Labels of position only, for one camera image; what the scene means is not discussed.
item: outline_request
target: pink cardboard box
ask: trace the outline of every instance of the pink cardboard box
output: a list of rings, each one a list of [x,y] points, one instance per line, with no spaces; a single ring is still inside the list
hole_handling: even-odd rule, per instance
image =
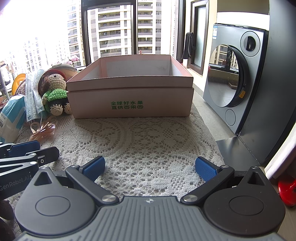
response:
[[[193,77],[170,55],[102,57],[67,81],[74,118],[189,116]]]

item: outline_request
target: blue gripper pad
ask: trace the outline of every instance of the blue gripper pad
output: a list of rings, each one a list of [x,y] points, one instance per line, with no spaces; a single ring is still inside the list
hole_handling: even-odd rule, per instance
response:
[[[85,165],[79,168],[79,172],[88,177],[93,182],[104,173],[105,159],[102,156],[97,156]]]
[[[25,156],[26,153],[40,149],[39,141],[29,141],[20,144],[14,144],[8,151],[9,157]]]
[[[201,156],[195,160],[195,171],[206,182],[216,176],[218,170],[218,166]]]

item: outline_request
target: blue textured pad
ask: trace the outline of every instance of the blue textured pad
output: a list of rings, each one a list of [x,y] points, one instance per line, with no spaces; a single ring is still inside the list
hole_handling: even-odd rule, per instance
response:
[[[201,158],[196,158],[195,160],[195,171],[206,182],[217,175],[217,170]]]
[[[105,159],[101,157],[95,160],[88,167],[84,168],[82,174],[88,177],[93,182],[104,173],[105,171]]]
[[[27,152],[37,151],[39,149],[40,143],[35,140],[13,145],[8,153],[9,157],[18,157],[25,156]]]

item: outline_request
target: green crocheted sweater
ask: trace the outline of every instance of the green crocheted sweater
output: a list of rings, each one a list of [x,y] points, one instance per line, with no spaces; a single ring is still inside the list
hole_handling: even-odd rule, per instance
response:
[[[57,99],[67,98],[67,91],[62,89],[55,89],[53,91],[46,91],[43,97],[44,96],[47,98],[47,103],[45,104],[44,107],[46,111],[50,113],[50,106],[48,102],[57,100]]]

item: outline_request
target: yellow round object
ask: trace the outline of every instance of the yellow round object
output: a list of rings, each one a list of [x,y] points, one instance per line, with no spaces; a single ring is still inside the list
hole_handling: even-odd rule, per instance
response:
[[[15,94],[18,86],[21,84],[22,81],[24,81],[26,79],[26,74],[19,74],[18,76],[16,76],[15,80],[13,81],[12,84],[12,95]]]

